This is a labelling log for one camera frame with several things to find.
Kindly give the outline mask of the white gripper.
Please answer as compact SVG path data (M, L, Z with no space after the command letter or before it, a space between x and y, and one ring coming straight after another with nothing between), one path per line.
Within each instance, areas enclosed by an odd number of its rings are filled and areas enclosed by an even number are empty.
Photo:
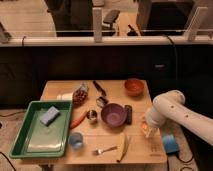
M143 130L141 124L142 132L146 138L152 138L158 131L157 128L160 128L166 121L165 110L152 106L145 112L144 118L148 125L148 130Z

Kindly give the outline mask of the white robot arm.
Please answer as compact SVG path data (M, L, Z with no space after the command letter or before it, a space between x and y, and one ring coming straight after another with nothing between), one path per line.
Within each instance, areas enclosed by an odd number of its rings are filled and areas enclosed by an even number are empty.
M145 137L153 137L169 118L213 146L213 119L186 108L184 104L185 96L179 90L157 95L144 114L142 131Z

